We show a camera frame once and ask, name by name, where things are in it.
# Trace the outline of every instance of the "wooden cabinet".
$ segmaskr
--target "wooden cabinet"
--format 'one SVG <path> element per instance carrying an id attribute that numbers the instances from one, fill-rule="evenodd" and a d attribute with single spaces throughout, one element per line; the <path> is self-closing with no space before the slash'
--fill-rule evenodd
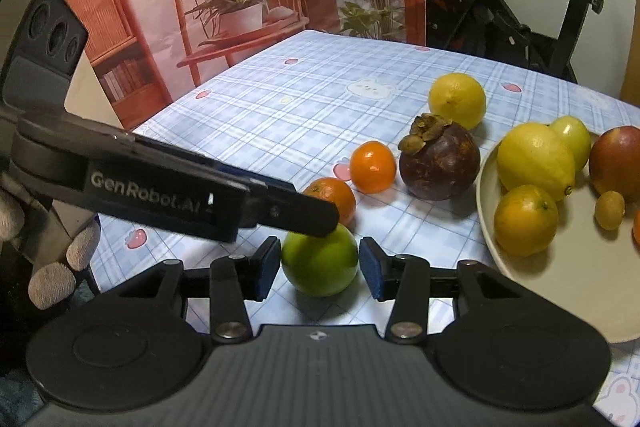
<path id="1" fill-rule="evenodd" d="M 67 0 L 89 31 L 85 52 L 125 129 L 171 103 L 129 0 Z"/>

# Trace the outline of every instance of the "tablecloth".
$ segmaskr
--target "tablecloth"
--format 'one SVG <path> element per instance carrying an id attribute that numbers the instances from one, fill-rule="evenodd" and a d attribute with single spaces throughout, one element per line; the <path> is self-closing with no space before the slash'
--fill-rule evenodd
<path id="1" fill-rule="evenodd" d="M 136 132 L 302 190 L 315 178 L 333 176 L 335 166 L 368 140 L 398 154 L 396 145 L 415 115 L 428 112 L 431 84 L 452 71 L 470 74 L 486 92 L 486 117 L 474 131 L 482 155 L 516 124 L 550 123 L 563 114 L 580 118 L 596 133 L 640 126 L 640 109 L 543 74 L 421 46 L 308 30 L 212 78 Z M 474 187 L 455 200 L 430 203 L 412 198 L 398 176 L 385 192 L 355 195 L 356 240 L 370 235 L 388 253 L 412 253 L 437 267 L 454 267 L 460 259 L 493 265 Z M 188 269 L 206 267 L 229 253 L 250 255 L 269 235 L 284 237 L 258 227 L 241 230 L 232 245 L 219 245 L 108 216 L 101 220 L 92 269 L 103 291 L 167 258 L 182 259 Z M 393 303 L 374 301 L 361 275 L 335 298 L 309 298 L 281 270 L 269 298 L 246 305 L 255 330 L 263 323 L 372 323 L 383 331 Z M 207 299 L 190 299 L 187 318 L 194 328 L 207 331 L 208 317 Z M 441 331 L 452 320 L 451 302 L 432 299 L 429 331 Z M 634 425 L 640 417 L 640 340 L 611 349 L 614 362 L 596 406 L 618 425 Z"/>

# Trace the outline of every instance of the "apple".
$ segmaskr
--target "apple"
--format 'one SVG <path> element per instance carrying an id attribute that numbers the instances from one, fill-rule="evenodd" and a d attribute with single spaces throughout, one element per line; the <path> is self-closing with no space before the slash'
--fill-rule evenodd
<path id="1" fill-rule="evenodd" d="M 608 130 L 589 156 L 591 183 L 600 194 L 614 190 L 628 203 L 640 199 L 640 129 L 627 125 Z"/>
<path id="2" fill-rule="evenodd" d="M 282 269 L 302 293 L 330 297 L 353 281 L 358 271 L 358 245 L 344 225 L 326 237 L 287 233 L 280 252 Z"/>

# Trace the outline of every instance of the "lemon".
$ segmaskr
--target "lemon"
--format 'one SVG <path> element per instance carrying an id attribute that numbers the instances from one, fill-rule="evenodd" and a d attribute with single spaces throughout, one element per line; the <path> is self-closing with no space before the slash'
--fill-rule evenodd
<path id="1" fill-rule="evenodd" d="M 587 165 L 591 153 L 591 135 L 589 130 L 574 116 L 562 116 L 549 125 L 558 134 L 574 154 L 575 171 L 580 172 Z"/>
<path id="2" fill-rule="evenodd" d="M 605 192 L 596 201 L 593 216 L 604 230 L 619 229 L 625 217 L 625 198 L 613 190 Z"/>
<path id="3" fill-rule="evenodd" d="M 495 209 L 495 240 L 506 253 L 528 257 L 551 244 L 558 221 L 558 208 L 548 192 L 521 185 L 503 197 Z"/>
<path id="4" fill-rule="evenodd" d="M 541 123 L 523 123 L 511 129 L 498 147 L 497 163 L 498 176 L 507 190 L 535 185 L 560 201 L 575 185 L 574 154 Z"/>
<path id="5" fill-rule="evenodd" d="M 429 109 L 433 114 L 473 129 L 486 113 L 486 95 L 478 81 L 468 74 L 449 73 L 431 86 Z"/>

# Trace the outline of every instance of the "camera lens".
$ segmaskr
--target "camera lens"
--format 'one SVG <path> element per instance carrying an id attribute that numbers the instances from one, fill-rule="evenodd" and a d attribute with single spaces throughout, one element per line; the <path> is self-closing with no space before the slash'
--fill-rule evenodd
<path id="1" fill-rule="evenodd" d="M 49 55 L 55 55 L 60 51 L 62 43 L 66 37 L 66 24 L 64 21 L 58 22 L 49 36 L 49 42 L 47 42 L 47 53 Z"/>
<path id="2" fill-rule="evenodd" d="M 69 42 L 69 45 L 66 47 L 65 52 L 65 62 L 71 62 L 78 52 L 78 37 L 74 37 Z"/>
<path id="3" fill-rule="evenodd" d="M 49 20 L 49 7 L 46 4 L 41 4 L 33 12 L 31 21 L 29 23 L 29 36 L 35 39 L 43 31 Z"/>

